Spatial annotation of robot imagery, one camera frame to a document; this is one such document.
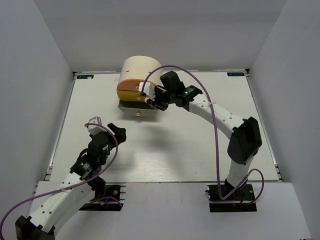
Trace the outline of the yellow drawer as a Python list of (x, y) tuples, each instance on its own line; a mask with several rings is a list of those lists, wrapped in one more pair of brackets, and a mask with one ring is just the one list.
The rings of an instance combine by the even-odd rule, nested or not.
[(141, 96), (138, 91), (117, 90), (117, 96), (120, 101), (127, 102), (144, 102), (145, 96)]

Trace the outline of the orange drawer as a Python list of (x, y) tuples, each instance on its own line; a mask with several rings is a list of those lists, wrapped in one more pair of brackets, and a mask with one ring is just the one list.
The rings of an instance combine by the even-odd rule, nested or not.
[(116, 89), (118, 91), (138, 91), (140, 83), (143, 82), (143, 79), (139, 78), (128, 78), (128, 79), (120, 79), (118, 81)]

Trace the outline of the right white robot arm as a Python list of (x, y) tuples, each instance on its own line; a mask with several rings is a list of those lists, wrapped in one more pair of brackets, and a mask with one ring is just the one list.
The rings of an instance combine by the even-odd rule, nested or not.
[(174, 71), (163, 74), (159, 79), (161, 85), (148, 81), (139, 84), (138, 91), (147, 97), (145, 102), (150, 107), (165, 111), (174, 104), (211, 123), (215, 132), (221, 131), (228, 138), (227, 154), (231, 164), (224, 182), (225, 192), (229, 198), (238, 199), (244, 193), (243, 185), (249, 177), (251, 162), (262, 145), (258, 121), (254, 117), (234, 115), (214, 103), (203, 92), (203, 87), (185, 86)]

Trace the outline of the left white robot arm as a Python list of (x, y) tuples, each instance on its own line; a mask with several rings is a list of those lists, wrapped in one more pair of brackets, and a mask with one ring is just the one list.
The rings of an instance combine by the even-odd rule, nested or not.
[(113, 123), (95, 122), (85, 125), (91, 138), (58, 189), (50, 193), (29, 216), (15, 222), (19, 240), (53, 240), (64, 224), (85, 204), (105, 196), (106, 181), (100, 175), (111, 165), (107, 161), (112, 150), (127, 139), (126, 129)]

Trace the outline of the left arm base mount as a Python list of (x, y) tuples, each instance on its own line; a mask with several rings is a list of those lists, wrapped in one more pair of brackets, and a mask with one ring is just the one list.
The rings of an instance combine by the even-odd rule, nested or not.
[(125, 203), (126, 183), (107, 183), (104, 195), (83, 205), (80, 211), (120, 212)]

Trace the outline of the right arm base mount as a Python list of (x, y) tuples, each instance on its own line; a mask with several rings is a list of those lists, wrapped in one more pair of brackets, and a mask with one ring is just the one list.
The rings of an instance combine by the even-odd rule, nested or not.
[(208, 196), (209, 210), (211, 213), (249, 213), (257, 212), (255, 193), (251, 184), (246, 184), (237, 193), (221, 200), (218, 194), (218, 185), (211, 184), (205, 190)]

